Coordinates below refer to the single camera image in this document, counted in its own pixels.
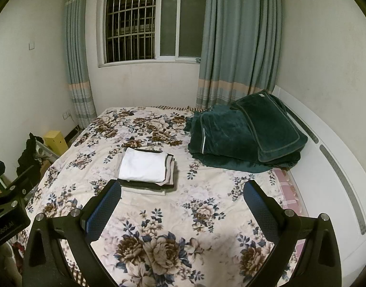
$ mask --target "white headboard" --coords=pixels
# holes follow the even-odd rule
[[[335,230],[343,286],[350,286],[366,265],[366,173],[355,156],[314,112],[276,86],[273,94],[289,108],[297,127],[308,135],[291,174],[309,216],[325,212]]]

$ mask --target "metal bars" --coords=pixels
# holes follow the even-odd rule
[[[107,0],[106,63],[154,59],[155,16],[156,0]]]

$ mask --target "floral bedspread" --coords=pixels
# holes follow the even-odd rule
[[[122,192],[122,199],[92,247],[119,286],[245,286],[260,269],[268,242],[243,196],[250,178],[283,202],[274,172],[261,174],[206,167],[187,150],[183,131],[190,110],[152,107],[109,108],[47,171],[27,206],[31,221],[82,208],[115,178],[126,147],[147,147],[175,156],[176,189],[167,195]],[[25,246],[30,227],[19,235]],[[62,241],[69,265],[77,269]],[[296,265],[293,253],[279,285]]]

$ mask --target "white wall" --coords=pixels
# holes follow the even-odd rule
[[[98,114],[108,107],[195,106],[199,64],[137,63],[98,68],[97,0],[86,4],[86,52],[92,95]]]
[[[354,0],[282,0],[276,84],[326,122],[366,171],[366,18]]]
[[[73,106],[63,51],[65,0],[10,0],[0,14],[0,160],[16,178],[28,134],[67,135],[74,127],[62,113]],[[29,51],[28,43],[35,42]]]

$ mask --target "striped curtain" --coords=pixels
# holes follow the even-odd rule
[[[281,0],[206,1],[198,108],[273,90],[281,19]]]
[[[81,128],[86,128],[95,118],[90,79],[87,70],[84,14],[86,0],[66,0],[66,55],[68,86]]]

